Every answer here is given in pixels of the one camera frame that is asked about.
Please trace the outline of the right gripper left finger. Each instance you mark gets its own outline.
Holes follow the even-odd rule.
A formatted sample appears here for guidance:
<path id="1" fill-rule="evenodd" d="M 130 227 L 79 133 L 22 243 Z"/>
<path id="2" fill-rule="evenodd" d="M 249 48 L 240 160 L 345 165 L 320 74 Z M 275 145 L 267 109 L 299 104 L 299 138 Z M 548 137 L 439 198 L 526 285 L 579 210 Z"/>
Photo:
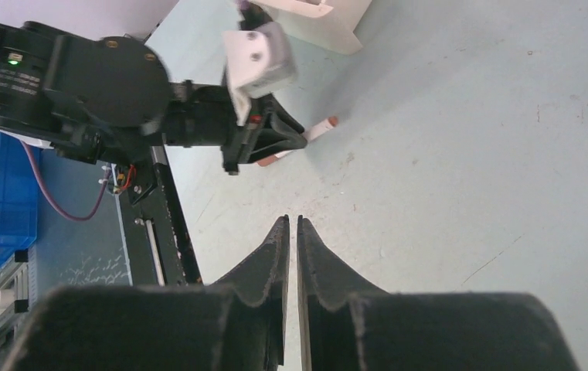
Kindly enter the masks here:
<path id="1" fill-rule="evenodd" d="M 209 285 L 66 286 L 41 300 L 4 370 L 275 370 L 284 364 L 290 221 Z"/>

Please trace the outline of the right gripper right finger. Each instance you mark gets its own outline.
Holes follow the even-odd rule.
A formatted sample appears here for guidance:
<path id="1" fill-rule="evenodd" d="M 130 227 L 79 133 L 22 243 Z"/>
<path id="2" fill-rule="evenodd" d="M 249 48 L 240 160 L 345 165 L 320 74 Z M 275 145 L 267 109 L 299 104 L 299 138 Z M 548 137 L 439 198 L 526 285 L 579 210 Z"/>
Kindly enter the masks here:
<path id="1" fill-rule="evenodd" d="M 305 370 L 576 370 L 548 308 L 523 293 L 389 293 L 297 220 Z"/>

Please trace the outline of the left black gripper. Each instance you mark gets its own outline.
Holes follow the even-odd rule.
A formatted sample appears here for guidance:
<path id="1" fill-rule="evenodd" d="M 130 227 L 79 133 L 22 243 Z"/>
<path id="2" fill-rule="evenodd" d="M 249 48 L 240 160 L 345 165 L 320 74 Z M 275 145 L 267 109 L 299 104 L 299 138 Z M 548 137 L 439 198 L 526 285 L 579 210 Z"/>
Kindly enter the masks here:
<path id="1" fill-rule="evenodd" d="M 303 149 L 308 140 L 304 127 L 278 102 L 273 94 L 250 99 L 249 117 L 238 126 L 234 106 L 228 94 L 220 101 L 228 133 L 221 146 L 223 169 L 228 175 L 239 175 L 240 165 L 256 163 L 282 151 Z"/>

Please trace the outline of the cream three-drawer cabinet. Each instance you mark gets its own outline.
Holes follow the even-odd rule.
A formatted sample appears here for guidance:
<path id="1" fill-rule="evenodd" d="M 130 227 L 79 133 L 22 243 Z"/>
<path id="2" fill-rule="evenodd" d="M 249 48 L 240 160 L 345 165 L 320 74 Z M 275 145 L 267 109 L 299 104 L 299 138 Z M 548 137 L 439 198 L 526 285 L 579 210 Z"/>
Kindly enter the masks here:
<path id="1" fill-rule="evenodd" d="M 371 0 L 255 1 L 284 31 L 323 49 L 352 55 L 362 49 L 355 34 Z"/>

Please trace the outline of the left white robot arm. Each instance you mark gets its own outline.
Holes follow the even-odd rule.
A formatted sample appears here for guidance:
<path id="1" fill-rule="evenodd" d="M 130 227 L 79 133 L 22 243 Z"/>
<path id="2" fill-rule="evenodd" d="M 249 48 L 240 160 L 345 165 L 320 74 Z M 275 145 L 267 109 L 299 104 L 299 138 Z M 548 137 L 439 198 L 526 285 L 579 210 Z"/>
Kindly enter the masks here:
<path id="1" fill-rule="evenodd" d="M 308 144 L 264 77 L 240 87 L 170 81 L 157 53 L 126 36 L 87 39 L 38 22 L 0 24 L 0 131 L 79 162 L 133 165 L 153 147 L 218 147 L 223 168 Z"/>

